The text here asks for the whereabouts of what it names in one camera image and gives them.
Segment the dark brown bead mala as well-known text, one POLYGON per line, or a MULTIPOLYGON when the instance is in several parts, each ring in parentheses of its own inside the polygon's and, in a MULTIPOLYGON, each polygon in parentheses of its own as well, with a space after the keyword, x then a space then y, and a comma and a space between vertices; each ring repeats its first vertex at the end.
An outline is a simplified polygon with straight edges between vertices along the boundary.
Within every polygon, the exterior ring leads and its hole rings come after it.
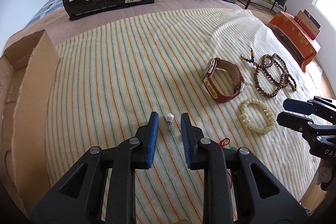
POLYGON ((297 91, 297 83, 294 77, 290 74, 284 59, 277 53, 262 55, 260 60, 257 61, 251 48, 250 57, 240 55, 240 60, 255 68, 253 73, 254 85, 263 97, 274 98, 285 88, 290 88, 292 92, 297 91))

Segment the green jade red cord pendant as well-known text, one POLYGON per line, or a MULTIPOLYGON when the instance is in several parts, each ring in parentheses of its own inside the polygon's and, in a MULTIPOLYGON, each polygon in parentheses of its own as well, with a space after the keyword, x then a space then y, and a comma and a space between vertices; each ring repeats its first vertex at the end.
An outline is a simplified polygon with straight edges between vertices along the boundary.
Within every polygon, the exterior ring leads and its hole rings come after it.
MULTIPOLYGON (((229 138, 224 138, 219 142, 219 145, 222 148, 227 148, 230 149, 232 151, 237 151, 238 149, 235 146, 230 145, 230 139, 229 138)), ((231 176, 231 172, 227 171, 228 174, 228 178, 229 178, 229 183, 230 183, 230 189, 232 188, 233 182, 232 182, 232 176, 231 176)))

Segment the white pearl earring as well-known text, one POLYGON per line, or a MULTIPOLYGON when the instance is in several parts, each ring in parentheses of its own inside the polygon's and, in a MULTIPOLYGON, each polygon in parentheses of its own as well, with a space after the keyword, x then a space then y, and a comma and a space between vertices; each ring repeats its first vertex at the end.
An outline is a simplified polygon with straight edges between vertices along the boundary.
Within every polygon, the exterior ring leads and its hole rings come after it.
POLYGON ((174 122, 174 115, 172 113, 168 113, 165 115, 165 121, 167 124, 167 130, 170 131, 171 127, 173 125, 174 122))

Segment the orange patterned gift box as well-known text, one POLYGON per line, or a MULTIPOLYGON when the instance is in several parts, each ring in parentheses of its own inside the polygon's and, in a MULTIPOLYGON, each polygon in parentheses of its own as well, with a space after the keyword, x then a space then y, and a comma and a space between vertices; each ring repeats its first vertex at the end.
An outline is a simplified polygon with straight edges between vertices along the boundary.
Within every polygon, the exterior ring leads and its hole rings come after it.
POLYGON ((268 26, 282 37, 282 44, 305 73, 306 66, 316 58, 321 46, 295 18, 296 16, 280 11, 268 22, 268 26))

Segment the striped yellow green towel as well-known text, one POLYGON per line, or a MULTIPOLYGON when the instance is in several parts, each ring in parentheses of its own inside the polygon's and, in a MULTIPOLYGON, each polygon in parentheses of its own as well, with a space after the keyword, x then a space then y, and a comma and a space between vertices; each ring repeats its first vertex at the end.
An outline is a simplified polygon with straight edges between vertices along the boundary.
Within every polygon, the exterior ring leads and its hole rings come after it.
POLYGON ((255 59, 277 53, 297 83, 265 100, 272 113, 285 99, 309 100, 317 91, 273 32, 249 11, 192 9, 157 12, 104 24, 56 47, 60 62, 50 92, 46 120, 46 157, 50 184, 92 146, 114 147, 159 115, 153 166, 136 173, 139 223, 201 223, 203 174, 185 162, 180 117, 214 141, 230 139, 247 147, 296 198, 311 183, 318 159, 300 134, 274 126, 267 134, 248 130, 240 114, 244 100, 262 100, 253 66, 240 60, 250 49, 255 59), (210 59, 236 64, 244 77, 242 93, 216 103, 201 76, 210 59), (174 122, 167 130, 165 115, 174 122))

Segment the red and tan books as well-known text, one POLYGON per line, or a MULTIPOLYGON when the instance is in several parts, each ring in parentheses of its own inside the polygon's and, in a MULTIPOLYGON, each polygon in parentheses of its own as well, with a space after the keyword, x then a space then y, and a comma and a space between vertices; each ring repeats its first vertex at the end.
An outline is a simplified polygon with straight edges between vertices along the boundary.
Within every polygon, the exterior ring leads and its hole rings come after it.
POLYGON ((316 39, 320 33, 321 25, 307 10, 299 10, 294 20, 305 30, 311 39, 316 39))

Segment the brown cardboard box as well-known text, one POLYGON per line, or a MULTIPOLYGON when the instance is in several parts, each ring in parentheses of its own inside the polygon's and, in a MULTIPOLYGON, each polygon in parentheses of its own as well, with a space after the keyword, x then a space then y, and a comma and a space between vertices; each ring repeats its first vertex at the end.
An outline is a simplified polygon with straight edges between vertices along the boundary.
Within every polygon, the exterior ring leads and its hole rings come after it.
POLYGON ((1 183, 26 216, 50 188, 45 124, 59 60, 45 30, 1 56, 1 183))

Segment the brown bed blanket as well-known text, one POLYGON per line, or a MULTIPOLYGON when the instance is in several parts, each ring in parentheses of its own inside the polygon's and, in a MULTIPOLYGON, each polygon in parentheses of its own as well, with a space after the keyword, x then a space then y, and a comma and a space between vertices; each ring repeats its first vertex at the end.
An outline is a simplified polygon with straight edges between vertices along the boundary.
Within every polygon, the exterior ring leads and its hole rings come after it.
POLYGON ((4 49, 21 38, 41 30, 46 30, 53 44, 57 46, 70 38, 120 19, 154 12, 202 8, 241 9, 237 4, 222 0, 155 0, 154 3, 148 5, 131 6, 125 9, 100 12, 78 20, 69 20, 65 9, 60 8, 13 34, 5 43, 4 49))

